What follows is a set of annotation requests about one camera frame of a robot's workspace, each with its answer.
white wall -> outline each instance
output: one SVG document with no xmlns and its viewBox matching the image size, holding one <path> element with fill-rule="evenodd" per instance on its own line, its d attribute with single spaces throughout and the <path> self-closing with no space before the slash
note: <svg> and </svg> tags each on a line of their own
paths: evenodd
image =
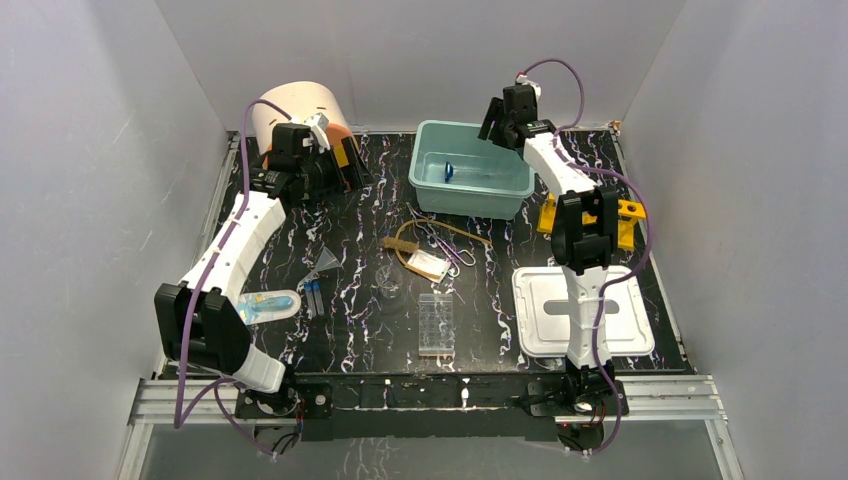
<svg viewBox="0 0 848 480">
<path fill-rule="evenodd" d="M 518 70 L 548 56 L 587 79 L 582 124 L 621 119 L 684 0 L 157 3 L 228 129 L 268 89 L 312 80 L 351 125 L 409 131 L 429 119 L 479 123 Z M 542 114 L 571 122 L 570 74 L 549 65 L 533 78 Z"/>
<path fill-rule="evenodd" d="M 0 131 L 0 478 L 113 478 L 224 129 L 152 0 L 7 0 Z"/>
<path fill-rule="evenodd" d="M 690 0 L 628 111 L 628 170 L 748 478 L 844 478 L 848 5 Z"/>
</svg>

clear glass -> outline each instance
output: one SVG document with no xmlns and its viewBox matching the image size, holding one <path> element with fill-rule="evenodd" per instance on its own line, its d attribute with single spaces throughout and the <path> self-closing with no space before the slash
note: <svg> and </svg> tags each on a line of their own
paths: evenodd
<svg viewBox="0 0 848 480">
<path fill-rule="evenodd" d="M 394 265 L 385 265 L 374 275 L 377 289 L 385 298 L 397 298 L 403 288 L 403 272 Z"/>
</svg>

black marble tabletop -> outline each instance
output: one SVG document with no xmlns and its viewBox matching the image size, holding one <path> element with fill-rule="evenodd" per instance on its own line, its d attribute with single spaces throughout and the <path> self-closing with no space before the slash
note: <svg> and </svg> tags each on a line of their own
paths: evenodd
<svg viewBox="0 0 848 480">
<path fill-rule="evenodd" d="M 570 132 L 567 139 L 566 147 L 580 161 L 620 171 L 609 131 Z M 457 278 L 446 277 L 439 285 L 401 269 L 402 295 L 386 300 L 378 293 L 377 269 L 398 265 L 392 252 L 380 248 L 379 240 L 393 236 L 411 218 L 406 202 L 417 208 L 415 190 L 407 180 L 414 141 L 413 134 L 362 136 L 362 157 L 375 183 L 332 201 L 286 212 L 285 224 L 273 234 L 250 272 L 245 292 L 294 289 L 324 247 L 338 257 L 342 267 L 325 272 L 320 279 L 324 316 L 307 319 L 302 308 L 293 318 L 252 326 L 257 346 L 301 373 L 494 373 L 562 368 L 561 361 L 537 361 L 523 354 L 516 330 L 512 273 L 522 266 L 545 266 L 551 257 L 549 241 L 535 229 L 539 207 L 547 196 L 538 178 L 536 192 L 513 221 L 435 216 L 491 240 L 492 246 L 486 247 L 461 235 L 446 234 L 458 249 L 473 254 L 477 260 L 474 267 L 462 267 Z M 249 147 L 250 155 L 256 155 L 253 138 Z M 236 158 L 219 225 L 241 186 L 239 165 Z M 629 198 L 626 189 L 615 183 L 621 196 Z M 411 239 L 412 232 L 415 229 L 404 235 Z M 419 244 L 426 245 L 426 238 L 415 234 Z M 613 263 L 634 266 L 642 245 L 637 233 L 637 252 L 619 250 Z M 656 348 L 649 356 L 614 358 L 616 369 L 622 373 L 691 371 L 678 348 L 652 263 L 638 280 Z M 417 302 L 421 293 L 453 294 L 454 357 L 419 357 Z"/>
</svg>

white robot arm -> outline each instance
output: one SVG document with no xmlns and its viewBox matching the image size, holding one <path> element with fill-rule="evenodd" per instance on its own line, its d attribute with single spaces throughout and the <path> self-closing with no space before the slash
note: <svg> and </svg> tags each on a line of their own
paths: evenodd
<svg viewBox="0 0 848 480">
<path fill-rule="evenodd" d="M 566 165 L 554 152 L 553 141 L 552 133 L 539 134 L 525 140 L 524 161 L 536 170 L 555 198 L 560 198 L 568 192 L 593 192 L 598 186 L 595 181 L 585 173 Z M 578 368 L 597 368 L 599 365 L 592 355 L 592 330 L 601 301 L 598 293 L 601 285 L 607 280 L 607 267 L 590 267 L 578 274 L 571 266 L 562 265 L 562 273 L 568 286 L 568 317 L 571 322 L 568 360 Z M 602 364 L 611 358 L 605 325 L 602 315 L 598 326 L 598 353 Z"/>
<path fill-rule="evenodd" d="M 371 183 L 355 139 L 348 136 L 330 145 L 327 125 L 320 112 L 302 122 L 275 124 L 271 148 L 260 157 L 267 156 L 268 169 L 255 164 L 245 172 L 250 175 L 249 196 L 237 196 L 212 245 L 179 284 L 162 284 L 154 297 L 168 358 L 179 360 L 188 342 L 187 363 L 235 379 L 274 410 L 288 409 L 291 399 L 283 387 L 291 383 L 286 380 L 293 368 L 252 344 L 236 306 L 259 253 L 285 221 L 283 205 L 320 200 Z M 245 201 L 245 210 L 237 218 Z M 197 305 L 188 314 L 193 294 Z M 192 321 L 188 339 L 182 338 L 186 319 Z"/>
<path fill-rule="evenodd" d="M 614 378 L 604 315 L 597 326 L 594 322 L 602 300 L 599 292 L 618 246 L 618 195 L 563 162 L 554 147 L 556 129 L 538 119 L 539 93 L 537 84 L 519 76 L 515 85 L 503 89 L 503 99 L 492 99 L 479 138 L 517 151 L 557 199 L 551 249 L 568 288 L 570 338 L 563 390 L 573 404 L 610 394 L 600 369 Z M 583 225 L 583 213 L 597 217 L 596 223 Z M 596 328 L 600 364 L 593 354 Z"/>
</svg>

small plastic tray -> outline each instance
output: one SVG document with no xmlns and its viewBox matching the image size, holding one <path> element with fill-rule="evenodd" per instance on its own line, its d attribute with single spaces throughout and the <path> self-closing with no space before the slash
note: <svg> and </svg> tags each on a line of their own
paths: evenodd
<svg viewBox="0 0 848 480">
<path fill-rule="evenodd" d="M 630 272 L 611 266 L 608 280 Z M 566 311 L 568 290 L 560 267 L 523 267 L 512 274 L 518 343 L 535 358 L 563 357 L 568 352 L 571 323 Z M 648 355 L 654 350 L 654 333 L 635 278 L 606 291 L 607 346 L 612 356 Z"/>
<path fill-rule="evenodd" d="M 418 355 L 453 356 L 453 295 L 422 293 L 418 296 Z"/>
</svg>

